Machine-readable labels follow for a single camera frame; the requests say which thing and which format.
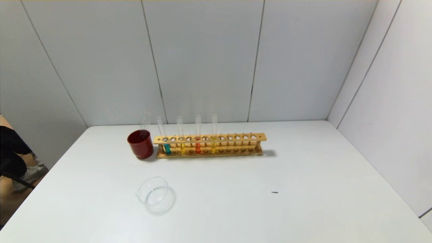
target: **person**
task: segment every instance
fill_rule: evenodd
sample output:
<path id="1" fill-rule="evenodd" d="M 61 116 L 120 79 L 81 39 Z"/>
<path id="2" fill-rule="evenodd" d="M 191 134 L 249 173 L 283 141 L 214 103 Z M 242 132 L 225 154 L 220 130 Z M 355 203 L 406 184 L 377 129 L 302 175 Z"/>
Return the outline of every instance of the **person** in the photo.
<path id="1" fill-rule="evenodd" d="M 27 166 L 17 153 L 31 153 L 37 165 Z M 5 126 L 0 126 L 0 170 L 2 175 L 3 173 L 9 173 L 30 184 L 48 172 L 48 168 L 40 162 L 21 137 L 13 129 Z M 27 189 L 25 185 L 14 180 L 12 184 L 16 192 Z"/>

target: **table surface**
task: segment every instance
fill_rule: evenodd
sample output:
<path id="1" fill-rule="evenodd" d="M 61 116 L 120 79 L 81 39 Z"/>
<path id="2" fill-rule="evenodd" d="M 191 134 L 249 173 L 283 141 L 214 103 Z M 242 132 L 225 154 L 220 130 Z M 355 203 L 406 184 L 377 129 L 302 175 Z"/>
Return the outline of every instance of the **table surface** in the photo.
<path id="1" fill-rule="evenodd" d="M 138 127 L 89 128 L 0 231 L 0 242 L 432 242 L 326 121 L 218 124 L 219 133 L 264 132 L 263 156 L 158 160 L 154 152 L 143 161 L 126 142 Z M 156 125 L 149 131 L 159 134 Z M 210 124 L 201 131 L 210 133 Z M 177 134 L 176 125 L 166 132 Z M 176 195 L 163 215 L 135 196 L 154 176 Z"/>

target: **wooden test tube rack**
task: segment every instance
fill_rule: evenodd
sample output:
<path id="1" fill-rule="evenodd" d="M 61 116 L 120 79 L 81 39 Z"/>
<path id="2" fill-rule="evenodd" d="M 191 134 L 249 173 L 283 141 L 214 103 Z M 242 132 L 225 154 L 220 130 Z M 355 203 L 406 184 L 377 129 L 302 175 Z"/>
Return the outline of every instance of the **wooden test tube rack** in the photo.
<path id="1" fill-rule="evenodd" d="M 215 140 L 213 135 L 201 135 L 201 153 L 196 153 L 196 136 L 156 136 L 153 144 L 159 146 L 157 157 L 184 158 L 184 157 L 219 157 L 219 156 L 255 156 L 262 155 L 261 141 L 267 141 L 264 133 L 235 133 L 218 134 Z M 212 153 L 212 143 L 216 143 L 216 151 Z M 166 154 L 164 145 L 169 144 L 171 153 Z M 185 153 L 181 153 L 181 144 L 185 145 Z"/>

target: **blue liquid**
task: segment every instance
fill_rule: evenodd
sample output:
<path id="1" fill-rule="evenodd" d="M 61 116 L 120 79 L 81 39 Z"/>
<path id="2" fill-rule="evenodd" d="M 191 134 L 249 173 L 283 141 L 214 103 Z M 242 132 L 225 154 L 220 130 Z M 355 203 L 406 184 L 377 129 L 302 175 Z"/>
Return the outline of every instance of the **blue liquid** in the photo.
<path id="1" fill-rule="evenodd" d="M 169 147 L 169 144 L 164 144 L 164 146 L 166 154 L 171 154 L 171 148 Z"/>

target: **red liquid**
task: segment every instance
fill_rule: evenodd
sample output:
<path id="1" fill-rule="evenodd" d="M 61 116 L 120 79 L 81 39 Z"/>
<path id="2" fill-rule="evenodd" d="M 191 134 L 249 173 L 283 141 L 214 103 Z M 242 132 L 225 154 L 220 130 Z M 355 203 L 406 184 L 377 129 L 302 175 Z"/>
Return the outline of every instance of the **red liquid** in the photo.
<path id="1" fill-rule="evenodd" d="M 196 153 L 201 153 L 201 143 L 199 143 L 199 142 L 195 143 L 195 152 L 196 152 Z"/>

